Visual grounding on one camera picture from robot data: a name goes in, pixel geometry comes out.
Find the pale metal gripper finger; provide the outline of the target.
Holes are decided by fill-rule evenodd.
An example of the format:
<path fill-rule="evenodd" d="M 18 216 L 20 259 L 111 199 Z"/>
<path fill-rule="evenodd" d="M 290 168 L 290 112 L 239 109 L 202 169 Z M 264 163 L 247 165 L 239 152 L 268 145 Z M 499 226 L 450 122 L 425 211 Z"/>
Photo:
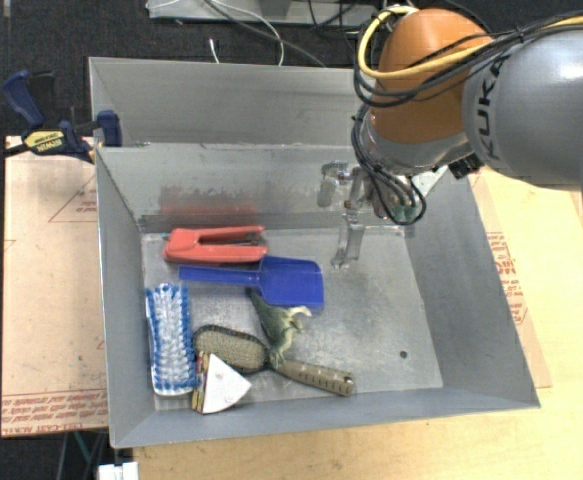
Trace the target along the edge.
<path fill-rule="evenodd" d="M 336 160 L 323 164 L 321 175 L 317 205 L 320 208 L 327 208 L 333 202 L 336 189 L 345 186 L 351 179 L 349 163 Z"/>
<path fill-rule="evenodd" d="M 342 268 L 358 260 L 365 230 L 366 226 L 356 215 L 344 215 L 339 227 L 336 252 L 331 259 L 331 265 L 334 268 Z"/>

